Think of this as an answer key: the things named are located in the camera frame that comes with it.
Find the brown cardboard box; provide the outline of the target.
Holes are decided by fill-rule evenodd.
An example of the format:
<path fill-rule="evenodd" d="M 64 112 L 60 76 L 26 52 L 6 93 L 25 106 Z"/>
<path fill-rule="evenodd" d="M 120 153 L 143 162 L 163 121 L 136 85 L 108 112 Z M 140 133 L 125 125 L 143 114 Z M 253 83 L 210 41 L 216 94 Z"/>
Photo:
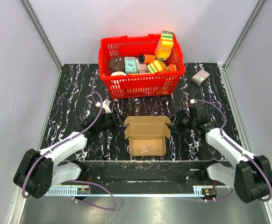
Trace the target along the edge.
<path fill-rule="evenodd" d="M 165 140 L 170 137 L 167 116 L 129 116 L 125 119 L 125 139 L 129 140 L 130 156 L 164 156 Z M 142 154 L 140 147 L 151 144 L 152 150 Z"/>

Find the small clear plastic packet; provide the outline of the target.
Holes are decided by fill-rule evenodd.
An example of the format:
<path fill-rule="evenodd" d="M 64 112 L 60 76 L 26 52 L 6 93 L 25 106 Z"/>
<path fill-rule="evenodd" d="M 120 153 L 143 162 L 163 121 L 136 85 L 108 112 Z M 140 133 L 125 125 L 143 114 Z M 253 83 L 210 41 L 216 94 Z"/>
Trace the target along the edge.
<path fill-rule="evenodd" d="M 151 144 L 147 144 L 147 145 L 145 145 L 145 146 L 140 147 L 140 152 L 141 152 L 142 154 L 148 153 L 148 152 L 150 152 L 151 150 L 152 150 Z"/>

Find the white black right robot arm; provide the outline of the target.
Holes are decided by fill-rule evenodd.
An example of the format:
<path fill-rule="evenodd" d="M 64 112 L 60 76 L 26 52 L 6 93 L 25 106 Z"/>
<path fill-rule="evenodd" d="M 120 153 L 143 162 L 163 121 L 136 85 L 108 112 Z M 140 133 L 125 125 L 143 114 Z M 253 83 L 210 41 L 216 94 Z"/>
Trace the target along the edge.
<path fill-rule="evenodd" d="M 193 130 L 230 163 L 231 167 L 226 167 L 217 161 L 208 162 L 199 170 L 200 182 L 205 185 L 221 182 L 231 187 L 244 203 L 270 201 L 272 169 L 269 159 L 264 155 L 256 156 L 232 140 L 223 130 L 227 119 L 218 125 L 208 116 L 204 104 L 204 100 L 192 100 L 188 110 L 179 109 L 168 125 L 178 133 Z"/>

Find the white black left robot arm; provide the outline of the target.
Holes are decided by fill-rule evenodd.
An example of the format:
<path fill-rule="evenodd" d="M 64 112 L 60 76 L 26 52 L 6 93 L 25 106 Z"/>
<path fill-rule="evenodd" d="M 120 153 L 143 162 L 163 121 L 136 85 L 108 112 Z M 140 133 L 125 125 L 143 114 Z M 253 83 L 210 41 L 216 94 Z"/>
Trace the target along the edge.
<path fill-rule="evenodd" d="M 99 110 L 85 121 L 81 129 L 72 132 L 60 142 L 39 151 L 29 149 L 23 156 L 13 182 L 21 188 L 23 198 L 43 197 L 52 186 L 74 181 L 81 185 L 87 181 L 88 167 L 77 160 L 62 165 L 65 159 L 84 149 L 95 135 L 124 127 L 125 117 L 117 109 Z"/>

